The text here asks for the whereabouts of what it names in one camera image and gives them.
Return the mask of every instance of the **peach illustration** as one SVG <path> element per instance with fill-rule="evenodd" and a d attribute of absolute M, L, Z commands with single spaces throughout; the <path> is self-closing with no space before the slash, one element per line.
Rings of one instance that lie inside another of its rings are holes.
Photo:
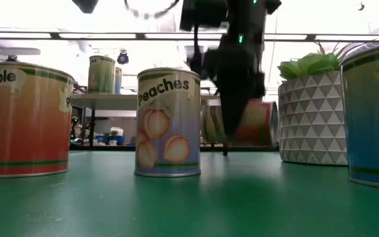
<path fill-rule="evenodd" d="M 150 109 L 143 115 L 143 129 L 149 139 L 161 138 L 168 132 L 169 123 L 169 117 L 162 109 Z"/>
<path fill-rule="evenodd" d="M 143 168 L 153 168 L 157 161 L 157 149 L 151 142 L 142 142 L 137 147 L 137 161 Z"/>
<path fill-rule="evenodd" d="M 144 132 L 142 128 L 137 128 L 136 144 L 146 142 L 149 140 L 149 136 Z"/>
<path fill-rule="evenodd" d="M 163 144 L 164 159 L 172 163 L 184 162 L 190 156 L 188 140 L 179 134 L 170 135 Z"/>

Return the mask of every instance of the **orange can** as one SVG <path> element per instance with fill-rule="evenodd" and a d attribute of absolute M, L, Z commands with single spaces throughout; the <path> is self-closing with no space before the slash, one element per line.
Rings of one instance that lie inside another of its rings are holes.
<path fill-rule="evenodd" d="M 0 177 L 68 170 L 71 96 L 67 73 L 0 63 Z"/>

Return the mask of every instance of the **black cable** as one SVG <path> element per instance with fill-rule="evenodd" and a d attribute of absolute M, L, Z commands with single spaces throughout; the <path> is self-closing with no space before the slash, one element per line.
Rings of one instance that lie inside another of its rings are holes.
<path fill-rule="evenodd" d="M 162 10 L 162 11 L 159 11 L 159 12 L 156 12 L 156 13 L 153 13 L 153 14 L 150 14 L 150 13 L 144 13 L 144 19 L 149 19 L 150 17 L 153 17 L 154 19 L 158 19 L 162 16 L 164 16 L 166 13 L 168 13 L 168 11 L 170 11 L 172 8 L 174 8 L 177 4 L 178 4 L 179 0 L 174 0 L 173 3 L 170 4 L 170 6 L 168 8 L 166 8 L 165 10 Z M 135 17 L 138 17 L 140 15 L 140 13 L 138 12 L 138 10 L 136 9 L 131 9 L 129 4 L 128 4 L 128 0 L 124 0 L 124 4 L 125 4 L 125 8 L 128 10 L 128 11 L 131 11 L 132 14 L 135 16 Z"/>

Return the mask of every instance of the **can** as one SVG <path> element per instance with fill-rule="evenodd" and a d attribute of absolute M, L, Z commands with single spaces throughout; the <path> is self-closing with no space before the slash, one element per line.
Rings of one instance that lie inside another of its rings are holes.
<path fill-rule="evenodd" d="M 251 99 L 243 112 L 235 134 L 229 138 L 224 133 L 222 107 L 203 105 L 201 132 L 209 143 L 243 142 L 260 146 L 275 146 L 277 143 L 278 111 L 276 102 Z"/>
<path fill-rule="evenodd" d="M 116 67 L 115 68 L 115 94 L 121 94 L 121 83 L 122 83 L 122 69 Z"/>
<path fill-rule="evenodd" d="M 91 56 L 88 93 L 113 95 L 115 92 L 115 60 L 105 56 Z"/>
<path fill-rule="evenodd" d="M 379 187 L 379 46 L 341 63 L 349 179 Z"/>
<path fill-rule="evenodd" d="M 0 63 L 0 178 L 68 170 L 73 78 L 29 63 Z"/>
<path fill-rule="evenodd" d="M 200 77 L 152 68 L 138 77 L 136 169 L 144 176 L 200 174 Z"/>

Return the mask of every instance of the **green table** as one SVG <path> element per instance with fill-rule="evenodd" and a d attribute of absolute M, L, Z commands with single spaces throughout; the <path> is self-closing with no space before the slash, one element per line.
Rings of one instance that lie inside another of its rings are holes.
<path fill-rule="evenodd" d="M 201 176 L 134 176 L 133 152 L 70 154 L 65 174 L 0 179 L 1 237 L 379 237 L 379 188 L 277 153 L 201 154 Z"/>

